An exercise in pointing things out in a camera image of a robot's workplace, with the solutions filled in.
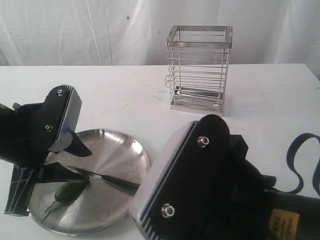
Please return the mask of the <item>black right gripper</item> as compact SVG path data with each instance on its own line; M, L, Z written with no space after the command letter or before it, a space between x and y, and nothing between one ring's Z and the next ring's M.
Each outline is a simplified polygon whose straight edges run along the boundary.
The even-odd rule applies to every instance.
M275 240L276 235L258 211L258 197L274 180L264 177L246 160L248 145L239 135L226 134L214 139L201 134L199 148L207 149L217 174L199 225L196 240Z

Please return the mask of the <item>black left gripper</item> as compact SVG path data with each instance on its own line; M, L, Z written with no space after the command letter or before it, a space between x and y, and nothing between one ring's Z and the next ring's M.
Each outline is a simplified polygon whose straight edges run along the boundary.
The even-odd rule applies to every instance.
M35 184L87 183L88 176L75 173L63 165L44 165L47 149L37 149L36 111L42 103L0 106L0 158L13 164L9 194L4 213L12 216L29 215L28 205ZM71 144L65 152L88 157L92 151L71 131Z

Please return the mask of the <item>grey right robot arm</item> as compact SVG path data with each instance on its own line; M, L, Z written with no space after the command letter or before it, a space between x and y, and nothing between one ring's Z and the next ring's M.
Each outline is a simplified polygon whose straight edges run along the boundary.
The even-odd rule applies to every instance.
M231 166L223 169L229 184L225 195L214 196L203 211L194 240L318 240L320 200L299 195L304 180L295 168L299 148L320 137L302 133L290 144L286 164L298 178L290 191L275 188L274 176L262 175L246 159L232 154Z

